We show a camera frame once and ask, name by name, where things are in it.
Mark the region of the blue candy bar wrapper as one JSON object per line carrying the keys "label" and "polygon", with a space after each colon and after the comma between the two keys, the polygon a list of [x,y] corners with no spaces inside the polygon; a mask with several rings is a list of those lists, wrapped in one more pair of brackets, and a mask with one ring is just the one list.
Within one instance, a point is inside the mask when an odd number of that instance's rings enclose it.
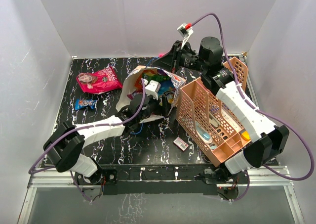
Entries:
{"label": "blue candy bar wrapper", "polygon": [[75,110],[80,110],[84,108],[95,109],[97,100],[93,99],[77,99],[75,102]]}

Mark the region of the pink snack bag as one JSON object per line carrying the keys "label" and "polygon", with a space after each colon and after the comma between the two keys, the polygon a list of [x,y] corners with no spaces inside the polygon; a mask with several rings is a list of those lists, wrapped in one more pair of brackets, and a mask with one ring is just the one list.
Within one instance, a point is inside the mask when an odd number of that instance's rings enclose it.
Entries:
{"label": "pink snack bag", "polygon": [[123,87],[111,66],[94,73],[80,73],[76,80],[81,90],[90,94],[103,94]]}

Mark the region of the checkered paper bag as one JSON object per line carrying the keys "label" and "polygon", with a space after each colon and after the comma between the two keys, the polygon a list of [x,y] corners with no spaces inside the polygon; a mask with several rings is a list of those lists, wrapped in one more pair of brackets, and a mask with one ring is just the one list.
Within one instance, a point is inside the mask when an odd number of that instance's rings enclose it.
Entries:
{"label": "checkered paper bag", "polygon": [[123,82],[116,105],[122,120],[134,116],[124,126],[133,131],[139,124],[166,118],[176,107],[186,79],[158,66],[137,66]]}

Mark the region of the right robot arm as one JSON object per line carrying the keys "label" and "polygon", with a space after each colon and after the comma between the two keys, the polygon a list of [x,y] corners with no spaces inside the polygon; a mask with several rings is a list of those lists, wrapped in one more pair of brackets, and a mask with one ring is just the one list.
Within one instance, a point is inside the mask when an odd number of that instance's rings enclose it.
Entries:
{"label": "right robot arm", "polygon": [[259,168],[281,154],[289,130],[285,125],[277,126],[248,100],[232,64],[228,68],[222,64],[223,46],[223,40],[205,37],[196,53],[189,43],[176,41],[153,65],[169,72],[177,72],[180,67],[200,71],[204,86],[234,113],[248,132],[252,144],[227,160],[220,170],[221,179],[231,183],[239,172]]}

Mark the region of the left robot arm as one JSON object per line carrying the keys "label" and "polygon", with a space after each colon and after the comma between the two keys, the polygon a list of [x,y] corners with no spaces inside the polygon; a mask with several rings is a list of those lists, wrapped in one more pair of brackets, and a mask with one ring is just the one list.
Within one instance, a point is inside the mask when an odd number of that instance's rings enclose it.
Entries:
{"label": "left robot arm", "polygon": [[139,123],[145,123],[153,115],[165,117],[170,110],[171,104],[165,95],[161,99],[154,99],[151,95],[138,94],[107,119],[83,125],[64,122],[43,149],[58,172],[72,171],[96,184],[103,176],[102,168],[81,151],[100,140],[133,132]]}

